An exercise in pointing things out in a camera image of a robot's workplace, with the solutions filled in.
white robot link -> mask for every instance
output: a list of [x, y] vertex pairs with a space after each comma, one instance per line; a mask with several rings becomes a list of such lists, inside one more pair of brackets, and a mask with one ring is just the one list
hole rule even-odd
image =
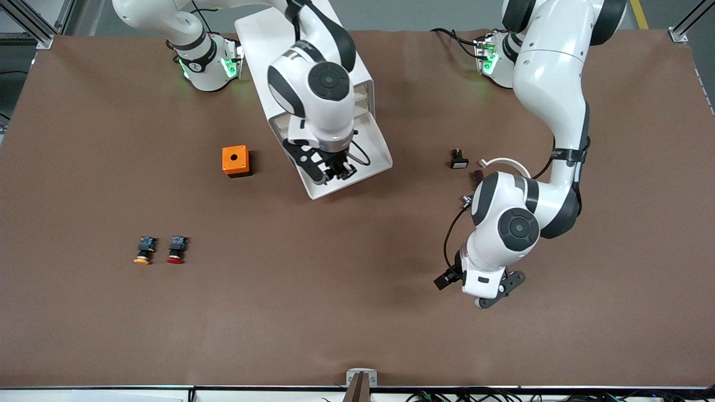
[[[156, 31], [175, 50], [184, 75], [197, 89], [218, 91], [237, 76], [242, 48], [236, 41], [206, 32], [201, 21], [180, 11], [190, 0], [113, 0], [119, 18], [135, 29]], [[199, 7], [233, 8], [264, 4], [293, 23], [296, 42], [268, 68], [268, 84], [276, 102], [292, 114], [288, 155], [311, 179], [322, 184], [355, 172], [348, 157], [368, 162], [347, 150], [355, 134], [355, 92], [349, 72], [355, 66], [352, 37], [327, 18], [311, 0], [196, 0]]]
[[513, 88], [519, 102], [553, 132], [551, 180], [494, 172], [477, 186], [475, 230], [438, 288], [462, 280], [462, 291], [489, 308], [524, 282], [508, 266], [539, 237], [569, 231], [581, 212], [579, 182], [590, 144], [581, 71], [590, 45], [602, 44], [623, 20], [627, 0], [505, 0], [508, 30], [475, 44], [480, 72]]

brown table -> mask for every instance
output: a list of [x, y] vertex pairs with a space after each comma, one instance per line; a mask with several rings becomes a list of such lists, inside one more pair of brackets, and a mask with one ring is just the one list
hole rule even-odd
[[[477, 310], [432, 284], [472, 191], [449, 150], [536, 172], [551, 133], [444, 36], [354, 35], [395, 166], [317, 201], [252, 82], [194, 90], [158, 37], [39, 52], [0, 147], [0, 385], [712, 384], [715, 119], [690, 48], [622, 31], [589, 52], [583, 214]], [[234, 144], [253, 177], [222, 173]]]

